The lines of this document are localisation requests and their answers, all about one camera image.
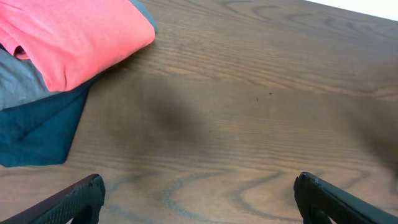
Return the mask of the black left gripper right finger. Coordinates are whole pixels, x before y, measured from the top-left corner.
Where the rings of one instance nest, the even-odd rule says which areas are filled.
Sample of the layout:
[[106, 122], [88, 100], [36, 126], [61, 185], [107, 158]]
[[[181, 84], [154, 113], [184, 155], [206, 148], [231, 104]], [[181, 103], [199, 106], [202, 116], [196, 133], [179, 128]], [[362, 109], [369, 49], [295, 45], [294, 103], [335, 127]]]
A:
[[397, 217], [309, 173], [294, 182], [294, 198], [303, 224], [390, 224]]

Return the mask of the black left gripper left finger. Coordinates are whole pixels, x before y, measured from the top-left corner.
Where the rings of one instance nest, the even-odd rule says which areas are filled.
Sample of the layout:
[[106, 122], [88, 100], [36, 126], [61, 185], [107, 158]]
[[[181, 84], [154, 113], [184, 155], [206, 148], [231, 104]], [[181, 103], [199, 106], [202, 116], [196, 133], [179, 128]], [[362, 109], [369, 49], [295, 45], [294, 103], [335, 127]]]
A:
[[102, 177], [91, 174], [1, 224], [97, 224], [105, 195]]

